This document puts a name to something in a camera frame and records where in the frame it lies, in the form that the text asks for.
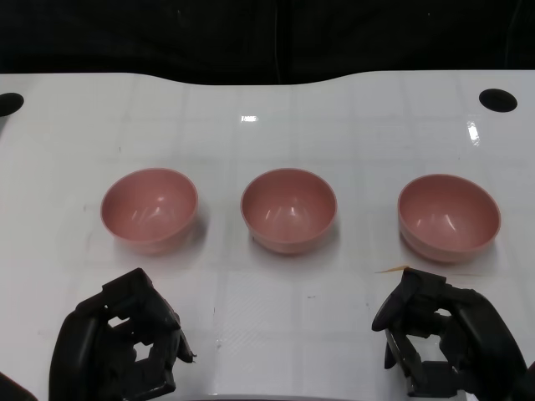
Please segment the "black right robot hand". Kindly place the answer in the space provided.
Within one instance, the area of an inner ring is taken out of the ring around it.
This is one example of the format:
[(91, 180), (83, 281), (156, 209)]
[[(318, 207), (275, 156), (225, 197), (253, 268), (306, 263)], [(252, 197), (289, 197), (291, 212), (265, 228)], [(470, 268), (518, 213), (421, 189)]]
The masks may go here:
[(496, 308), (443, 276), (406, 268), (372, 329), (385, 333), (385, 368), (400, 366), (411, 397), (534, 398), (534, 367)]

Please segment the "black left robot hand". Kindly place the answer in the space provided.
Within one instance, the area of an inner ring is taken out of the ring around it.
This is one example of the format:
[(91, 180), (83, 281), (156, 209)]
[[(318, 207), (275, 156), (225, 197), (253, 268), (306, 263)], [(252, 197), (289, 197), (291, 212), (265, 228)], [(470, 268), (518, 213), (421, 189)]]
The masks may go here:
[(179, 315), (141, 268), (103, 285), (65, 319), (49, 370), (51, 400), (150, 400), (193, 363)]

